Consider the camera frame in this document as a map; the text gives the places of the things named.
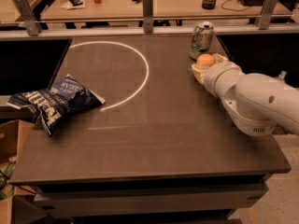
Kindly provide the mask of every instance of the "soda can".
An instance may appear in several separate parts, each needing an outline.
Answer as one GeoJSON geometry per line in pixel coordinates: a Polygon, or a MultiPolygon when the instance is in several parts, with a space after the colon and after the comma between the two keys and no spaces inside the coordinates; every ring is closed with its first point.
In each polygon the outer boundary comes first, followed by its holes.
{"type": "Polygon", "coordinates": [[[209,50],[214,33],[213,24],[209,21],[198,22],[193,30],[190,56],[197,58],[209,50]]]}

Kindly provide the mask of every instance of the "white semicircle line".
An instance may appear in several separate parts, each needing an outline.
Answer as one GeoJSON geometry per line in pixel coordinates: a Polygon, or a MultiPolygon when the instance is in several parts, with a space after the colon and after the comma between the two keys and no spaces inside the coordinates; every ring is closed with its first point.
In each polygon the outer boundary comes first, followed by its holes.
{"type": "Polygon", "coordinates": [[[142,84],[139,86],[139,88],[133,94],[131,94],[128,98],[126,98],[126,99],[124,99],[124,100],[122,100],[122,101],[120,101],[120,102],[118,102],[118,103],[116,103],[114,105],[103,107],[100,111],[105,111],[105,110],[114,108],[116,106],[122,105],[122,104],[128,102],[129,100],[131,100],[132,98],[134,98],[143,89],[143,87],[146,85],[146,83],[148,81],[149,74],[150,74],[150,68],[149,68],[149,64],[147,62],[147,59],[137,49],[132,48],[132,47],[130,47],[128,45],[125,45],[123,43],[120,43],[120,42],[113,42],[113,41],[90,41],[90,42],[84,42],[84,43],[79,43],[79,44],[76,44],[76,45],[72,45],[70,48],[72,49],[72,48],[80,47],[80,46],[83,46],[83,45],[89,45],[89,44],[114,44],[114,45],[120,45],[122,47],[126,47],[128,49],[131,49],[132,51],[136,52],[142,58],[142,60],[144,61],[144,64],[146,65],[146,68],[147,68],[147,73],[146,73],[146,76],[145,76],[144,80],[142,81],[142,84]]]}

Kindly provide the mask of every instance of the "cable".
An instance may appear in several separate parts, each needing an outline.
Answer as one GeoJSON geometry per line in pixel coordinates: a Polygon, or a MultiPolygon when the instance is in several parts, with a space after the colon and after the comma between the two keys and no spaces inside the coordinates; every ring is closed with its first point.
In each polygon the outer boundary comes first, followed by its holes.
{"type": "Polygon", "coordinates": [[[31,194],[37,195],[37,193],[36,193],[36,192],[34,192],[34,191],[31,191],[31,190],[29,190],[29,189],[25,189],[25,188],[23,188],[23,187],[21,187],[21,186],[16,186],[16,187],[17,187],[17,188],[19,188],[19,189],[22,189],[22,190],[28,191],[28,192],[30,192],[31,194]]]}
{"type": "Polygon", "coordinates": [[[245,11],[245,10],[251,8],[251,7],[246,7],[246,8],[244,8],[244,9],[236,10],[236,9],[231,9],[231,8],[226,8],[226,7],[224,7],[224,4],[226,4],[226,3],[228,3],[228,2],[232,2],[232,1],[234,1],[234,0],[227,0],[227,1],[223,2],[223,3],[221,4],[222,9],[224,9],[224,10],[231,10],[231,11],[245,11]]]}
{"type": "Polygon", "coordinates": [[[6,178],[7,180],[9,180],[9,177],[6,176],[6,175],[1,171],[1,169],[0,169],[0,173],[1,173],[1,175],[2,175],[4,178],[6,178]]]}

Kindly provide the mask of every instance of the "bottle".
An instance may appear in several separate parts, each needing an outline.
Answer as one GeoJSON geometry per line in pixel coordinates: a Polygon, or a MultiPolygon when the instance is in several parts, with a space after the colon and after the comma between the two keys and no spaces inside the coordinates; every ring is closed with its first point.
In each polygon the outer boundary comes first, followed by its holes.
{"type": "Polygon", "coordinates": [[[0,175],[0,189],[2,189],[7,184],[7,178],[0,175]]]}
{"type": "Polygon", "coordinates": [[[287,76],[286,71],[281,71],[278,77],[275,77],[276,79],[280,80],[283,83],[286,83],[285,77],[287,76]]]}
{"type": "Polygon", "coordinates": [[[5,185],[0,190],[0,201],[12,196],[12,194],[13,194],[13,186],[11,184],[5,185]]]}

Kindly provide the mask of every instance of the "blue chip bag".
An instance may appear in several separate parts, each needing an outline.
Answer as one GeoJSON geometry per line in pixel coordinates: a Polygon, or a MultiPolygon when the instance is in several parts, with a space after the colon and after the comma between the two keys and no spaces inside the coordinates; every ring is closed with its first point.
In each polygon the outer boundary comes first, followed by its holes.
{"type": "Polygon", "coordinates": [[[50,90],[14,94],[7,104],[18,109],[29,108],[51,136],[57,122],[66,115],[98,107],[104,102],[104,98],[68,75],[55,82],[50,90]]]}

